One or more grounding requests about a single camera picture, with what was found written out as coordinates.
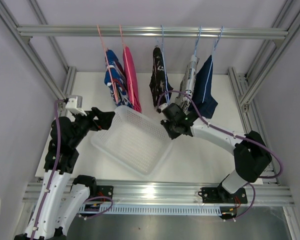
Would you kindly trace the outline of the black white patterned trousers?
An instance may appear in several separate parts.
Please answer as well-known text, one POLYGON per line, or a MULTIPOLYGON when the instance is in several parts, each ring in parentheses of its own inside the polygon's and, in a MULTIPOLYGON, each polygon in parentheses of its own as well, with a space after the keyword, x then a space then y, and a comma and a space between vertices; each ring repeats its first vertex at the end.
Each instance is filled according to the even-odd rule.
POLYGON ((158 113, 170 103, 173 88, 169 84, 168 75, 165 72, 163 55, 160 47, 156 45, 152 54, 153 66, 149 88, 152 95, 153 106, 158 113))

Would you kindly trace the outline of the white plastic basket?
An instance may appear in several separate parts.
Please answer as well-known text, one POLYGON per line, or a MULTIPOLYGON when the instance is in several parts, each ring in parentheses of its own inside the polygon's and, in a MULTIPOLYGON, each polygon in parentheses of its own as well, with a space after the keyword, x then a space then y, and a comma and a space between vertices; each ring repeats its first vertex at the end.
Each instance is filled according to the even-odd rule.
POLYGON ((108 130, 95 132, 91 144, 135 174, 148 178, 165 161, 172 140, 162 125, 127 106, 115 110, 108 130))

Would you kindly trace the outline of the blue white patterned trousers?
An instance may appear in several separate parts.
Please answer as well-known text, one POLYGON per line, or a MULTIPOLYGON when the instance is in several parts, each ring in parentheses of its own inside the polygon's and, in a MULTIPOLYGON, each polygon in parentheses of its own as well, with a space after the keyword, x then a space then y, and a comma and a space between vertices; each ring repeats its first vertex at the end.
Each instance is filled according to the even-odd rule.
POLYGON ((106 50, 110 70, 112 73, 113 81, 116 86, 117 96, 118 96, 118 104, 116 103, 114 92, 113 92, 113 86, 111 83, 110 75, 108 72, 107 63, 105 60, 105 77, 104 77, 104 84, 109 88, 111 98, 113 99, 116 106, 127 106, 129 108, 132 108, 132 104, 129 100, 128 96, 128 86, 127 86, 127 79, 124 72, 124 69, 122 65, 119 62, 119 59, 117 58, 116 54, 110 50, 106 50))

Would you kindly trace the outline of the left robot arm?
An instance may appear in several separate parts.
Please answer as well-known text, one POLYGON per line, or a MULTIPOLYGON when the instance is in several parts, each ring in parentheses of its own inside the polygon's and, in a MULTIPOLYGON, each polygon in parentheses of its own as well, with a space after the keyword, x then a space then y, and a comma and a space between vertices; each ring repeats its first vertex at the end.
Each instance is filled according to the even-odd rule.
POLYGON ((108 130, 115 112, 93 107, 73 116, 74 121, 56 116, 51 124, 42 188, 33 215, 24 233, 14 237, 16 240, 65 240, 81 205, 101 198, 96 178, 81 174, 73 180, 69 195, 62 201, 79 157, 78 145, 88 132, 108 130))

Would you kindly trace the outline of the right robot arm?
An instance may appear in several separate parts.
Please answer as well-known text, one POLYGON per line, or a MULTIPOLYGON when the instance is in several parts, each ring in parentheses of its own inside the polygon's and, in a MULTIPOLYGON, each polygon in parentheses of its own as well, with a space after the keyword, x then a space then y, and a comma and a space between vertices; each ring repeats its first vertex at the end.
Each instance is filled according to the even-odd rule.
POLYGON ((196 112, 185 114, 175 103, 162 110, 165 119, 160 123, 173 140, 181 135, 203 139, 226 150, 234 157, 235 169, 216 188, 202 188, 198 195, 204 203, 232 204, 244 193, 244 185, 254 183, 271 163, 271 154, 255 131, 240 136, 214 126, 196 112))

